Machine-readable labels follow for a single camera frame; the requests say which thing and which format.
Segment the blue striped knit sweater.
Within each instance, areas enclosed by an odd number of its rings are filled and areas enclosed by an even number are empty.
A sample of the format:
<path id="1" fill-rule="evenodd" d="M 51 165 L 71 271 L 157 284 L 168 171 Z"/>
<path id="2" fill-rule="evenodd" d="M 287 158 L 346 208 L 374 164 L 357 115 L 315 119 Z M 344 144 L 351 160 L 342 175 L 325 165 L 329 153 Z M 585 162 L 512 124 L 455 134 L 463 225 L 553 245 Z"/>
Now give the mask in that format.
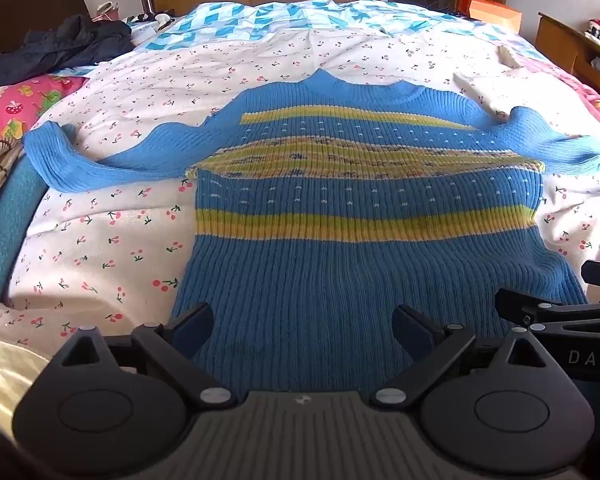
<path id="1" fill-rule="evenodd" d="M 584 299 L 535 218 L 548 176 L 600 174 L 600 140 L 530 108 L 499 120 L 454 92 L 318 70 L 155 135 L 183 142 L 196 181 L 172 313 L 211 307 L 197 361 L 237 392 L 374 388 L 405 362 L 389 332 L 400 304 L 498 336 L 501 288 Z M 166 168 L 142 152 L 86 157 L 52 122 L 24 150 L 64 193 Z"/>

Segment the white cherry print bedsheet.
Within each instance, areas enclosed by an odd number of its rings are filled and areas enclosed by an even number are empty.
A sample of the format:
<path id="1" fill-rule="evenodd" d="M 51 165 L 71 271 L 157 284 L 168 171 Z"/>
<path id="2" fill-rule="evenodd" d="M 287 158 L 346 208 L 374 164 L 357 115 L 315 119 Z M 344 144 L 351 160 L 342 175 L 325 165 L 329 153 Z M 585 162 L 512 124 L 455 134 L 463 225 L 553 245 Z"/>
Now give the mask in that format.
<path id="1" fill-rule="evenodd" d="M 45 119 L 73 126 L 76 148 L 91 159 L 134 151 L 166 168 L 82 192 L 47 189 L 1 298 L 0 366 L 40 368 L 82 325 L 117 335 L 169 317 L 193 247 L 196 181 L 183 142 L 156 136 L 158 126 L 193 130 L 240 92 L 321 69 L 352 84 L 451 91 L 496 119 L 529 107 L 565 136 L 600 140 L 600 122 L 577 93 L 518 56 L 528 58 L 435 30 L 284 29 L 259 41 L 135 51 L 96 70 Z"/>

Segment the teal knit garment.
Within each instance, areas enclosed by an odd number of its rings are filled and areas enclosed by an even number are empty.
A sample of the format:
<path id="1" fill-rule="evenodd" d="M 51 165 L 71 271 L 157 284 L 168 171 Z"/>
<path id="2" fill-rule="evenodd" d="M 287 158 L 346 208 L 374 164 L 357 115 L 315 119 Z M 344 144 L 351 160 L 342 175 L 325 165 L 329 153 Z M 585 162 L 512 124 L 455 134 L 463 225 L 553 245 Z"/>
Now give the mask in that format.
<path id="1" fill-rule="evenodd" d="M 27 156 L 21 157 L 0 191 L 0 302 L 32 217 L 48 189 Z"/>

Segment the pink cartoon blanket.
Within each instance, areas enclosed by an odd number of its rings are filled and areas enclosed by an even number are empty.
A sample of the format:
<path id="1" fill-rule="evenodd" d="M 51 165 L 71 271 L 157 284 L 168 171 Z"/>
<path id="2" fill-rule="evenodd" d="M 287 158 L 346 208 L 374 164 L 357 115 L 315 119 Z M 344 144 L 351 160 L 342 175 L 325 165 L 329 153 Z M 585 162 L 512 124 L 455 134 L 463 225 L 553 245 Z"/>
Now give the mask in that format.
<path id="1" fill-rule="evenodd" d="M 566 84 L 577 93 L 588 111 L 600 122 L 600 94 L 593 88 L 551 62 L 539 61 L 534 58 L 521 58 L 520 56 L 518 56 L 517 62 L 532 72 L 552 75 Z"/>

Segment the wooden shelf cabinet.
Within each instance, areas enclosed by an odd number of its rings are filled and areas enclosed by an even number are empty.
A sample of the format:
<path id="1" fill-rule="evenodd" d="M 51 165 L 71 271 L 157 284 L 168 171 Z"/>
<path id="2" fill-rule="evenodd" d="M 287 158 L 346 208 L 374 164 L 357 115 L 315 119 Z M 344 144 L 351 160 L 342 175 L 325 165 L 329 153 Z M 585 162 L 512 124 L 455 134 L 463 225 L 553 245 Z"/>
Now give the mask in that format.
<path id="1" fill-rule="evenodd" d="M 600 43 L 584 32 L 540 13 L 535 47 L 554 64 L 600 94 L 600 71 L 592 65 L 600 58 Z"/>

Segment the pink cartoon print pillow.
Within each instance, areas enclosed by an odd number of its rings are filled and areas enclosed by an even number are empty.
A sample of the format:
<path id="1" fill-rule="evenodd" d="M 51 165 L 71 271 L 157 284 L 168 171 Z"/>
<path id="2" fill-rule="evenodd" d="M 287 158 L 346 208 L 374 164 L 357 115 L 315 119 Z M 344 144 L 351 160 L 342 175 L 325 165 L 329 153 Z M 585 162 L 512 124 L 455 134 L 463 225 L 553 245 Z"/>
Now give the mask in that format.
<path id="1" fill-rule="evenodd" d="M 84 77 L 43 75 L 0 87 L 0 141 L 21 139 L 46 110 L 85 83 Z"/>

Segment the dark navy jacket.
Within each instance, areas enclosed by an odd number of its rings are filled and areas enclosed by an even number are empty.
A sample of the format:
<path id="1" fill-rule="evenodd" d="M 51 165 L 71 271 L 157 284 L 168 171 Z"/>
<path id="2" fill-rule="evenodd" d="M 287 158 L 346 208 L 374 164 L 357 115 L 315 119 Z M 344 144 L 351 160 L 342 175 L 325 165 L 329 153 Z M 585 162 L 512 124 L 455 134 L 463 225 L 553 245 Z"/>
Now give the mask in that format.
<path id="1" fill-rule="evenodd" d="M 23 45 L 0 54 L 0 87 L 79 66 L 110 61 L 134 49 L 132 30 L 122 21 L 66 18 L 55 30 L 30 30 Z"/>

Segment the blue white checkered quilt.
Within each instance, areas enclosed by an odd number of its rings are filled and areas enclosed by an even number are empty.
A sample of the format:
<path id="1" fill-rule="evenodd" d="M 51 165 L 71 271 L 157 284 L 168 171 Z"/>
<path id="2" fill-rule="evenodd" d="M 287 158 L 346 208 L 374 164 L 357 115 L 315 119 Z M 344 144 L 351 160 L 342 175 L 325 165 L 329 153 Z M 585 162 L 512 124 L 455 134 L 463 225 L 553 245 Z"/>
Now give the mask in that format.
<path id="1" fill-rule="evenodd" d="M 541 56 L 529 41 L 502 25 L 471 21 L 414 4 L 379 0 L 346 3 L 306 0 L 260 6 L 237 2 L 201 3 L 138 46 L 163 51 L 212 41 L 259 41 L 283 29 L 355 29 L 382 32 L 390 37 L 435 30 L 502 44 L 528 58 Z"/>

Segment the orange box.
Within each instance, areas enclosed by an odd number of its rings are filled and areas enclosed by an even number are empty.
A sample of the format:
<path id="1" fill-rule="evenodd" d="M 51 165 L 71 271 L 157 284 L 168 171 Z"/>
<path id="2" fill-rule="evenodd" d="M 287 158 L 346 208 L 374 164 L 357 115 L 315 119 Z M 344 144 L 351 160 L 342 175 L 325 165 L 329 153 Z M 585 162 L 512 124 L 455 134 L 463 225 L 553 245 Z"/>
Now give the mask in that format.
<path id="1" fill-rule="evenodd" d="M 483 23 L 502 26 L 520 33 L 522 13 L 492 0 L 457 0 L 456 10 Z"/>

